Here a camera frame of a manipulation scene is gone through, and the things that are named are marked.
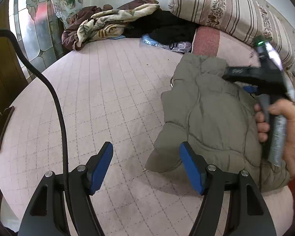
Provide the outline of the person's right hand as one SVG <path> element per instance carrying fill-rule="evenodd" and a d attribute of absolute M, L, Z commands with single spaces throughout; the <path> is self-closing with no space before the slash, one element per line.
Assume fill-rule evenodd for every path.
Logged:
<path fill-rule="evenodd" d="M 265 121 L 262 108 L 254 105 L 255 120 L 258 129 L 258 138 L 261 143 L 266 142 L 270 125 Z M 286 141 L 283 160 L 285 161 L 291 177 L 295 176 L 295 105 L 286 99 L 279 99 L 268 107 L 273 115 L 283 115 L 287 119 Z"/>

